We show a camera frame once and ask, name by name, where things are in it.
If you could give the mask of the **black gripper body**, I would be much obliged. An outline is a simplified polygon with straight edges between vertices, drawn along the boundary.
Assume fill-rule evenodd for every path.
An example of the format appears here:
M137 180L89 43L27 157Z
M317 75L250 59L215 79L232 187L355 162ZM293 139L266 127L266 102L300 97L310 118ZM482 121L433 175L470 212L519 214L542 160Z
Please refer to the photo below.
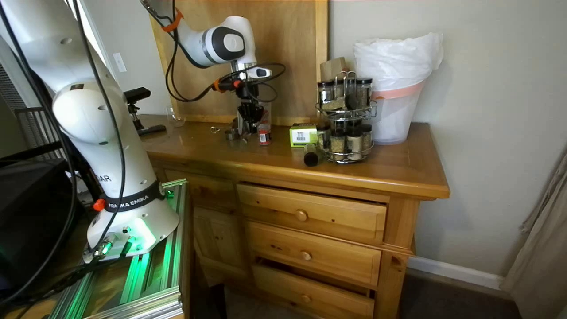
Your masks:
M264 116L264 107L259 102L259 88L255 84L245 82L238 91L236 91L241 105L238 107L239 116L248 123L255 125L262 120Z

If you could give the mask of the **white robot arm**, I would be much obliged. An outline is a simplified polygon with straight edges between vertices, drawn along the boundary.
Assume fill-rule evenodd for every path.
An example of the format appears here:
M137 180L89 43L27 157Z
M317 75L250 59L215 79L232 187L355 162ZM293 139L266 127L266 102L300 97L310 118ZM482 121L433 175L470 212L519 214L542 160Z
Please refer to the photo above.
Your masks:
M197 68L229 63L232 72L215 88L239 89L264 81L252 27L243 17L197 33L174 0L140 0ZM13 49L53 93L60 132L87 160L103 189L98 217L87 231L87 254L101 260L151 253L179 224L165 205L140 137L126 113L126 97L99 58L91 52L78 17L64 0L2 0Z

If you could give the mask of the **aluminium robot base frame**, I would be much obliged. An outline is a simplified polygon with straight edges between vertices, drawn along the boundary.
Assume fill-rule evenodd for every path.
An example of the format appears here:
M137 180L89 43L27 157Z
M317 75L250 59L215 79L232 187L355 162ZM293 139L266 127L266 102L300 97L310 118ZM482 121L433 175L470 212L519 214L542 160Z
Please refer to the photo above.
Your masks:
M184 180L165 183L177 229L149 254L98 267L62 292L48 319L184 319Z

